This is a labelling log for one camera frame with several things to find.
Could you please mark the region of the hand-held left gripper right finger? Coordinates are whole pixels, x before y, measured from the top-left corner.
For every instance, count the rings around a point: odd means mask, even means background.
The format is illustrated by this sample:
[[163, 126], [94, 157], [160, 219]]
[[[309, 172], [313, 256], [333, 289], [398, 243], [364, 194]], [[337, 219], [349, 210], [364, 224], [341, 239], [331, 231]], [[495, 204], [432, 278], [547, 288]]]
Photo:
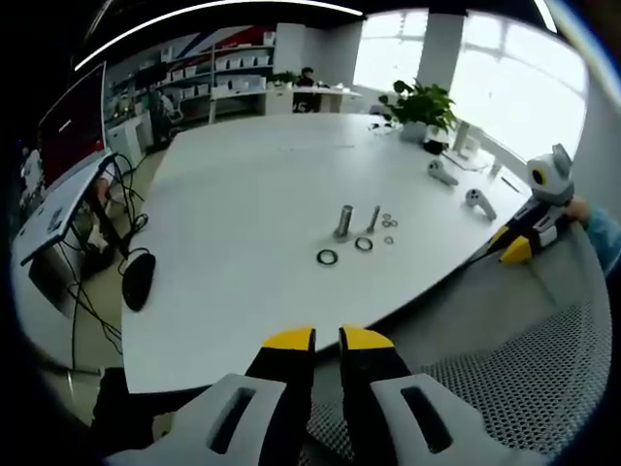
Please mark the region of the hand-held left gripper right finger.
[[482, 414], [426, 374], [414, 375], [387, 337], [339, 330], [343, 417], [358, 465], [543, 465], [485, 430]]

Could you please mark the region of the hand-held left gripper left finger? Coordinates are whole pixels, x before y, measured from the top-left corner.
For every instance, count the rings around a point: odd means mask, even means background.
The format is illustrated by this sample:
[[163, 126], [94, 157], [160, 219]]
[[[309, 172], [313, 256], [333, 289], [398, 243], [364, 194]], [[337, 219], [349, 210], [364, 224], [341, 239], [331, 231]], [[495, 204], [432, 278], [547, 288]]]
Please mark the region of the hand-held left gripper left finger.
[[295, 465], [311, 416], [315, 330], [266, 340], [244, 374], [228, 374], [183, 406], [171, 431], [108, 465]]

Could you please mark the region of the person's right hand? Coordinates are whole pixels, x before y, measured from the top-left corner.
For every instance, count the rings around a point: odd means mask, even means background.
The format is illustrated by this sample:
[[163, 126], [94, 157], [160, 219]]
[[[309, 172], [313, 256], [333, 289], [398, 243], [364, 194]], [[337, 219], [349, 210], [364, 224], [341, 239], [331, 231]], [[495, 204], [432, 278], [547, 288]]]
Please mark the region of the person's right hand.
[[582, 198], [574, 196], [564, 208], [565, 214], [572, 221], [578, 221], [586, 226], [592, 216], [592, 210], [588, 202]]

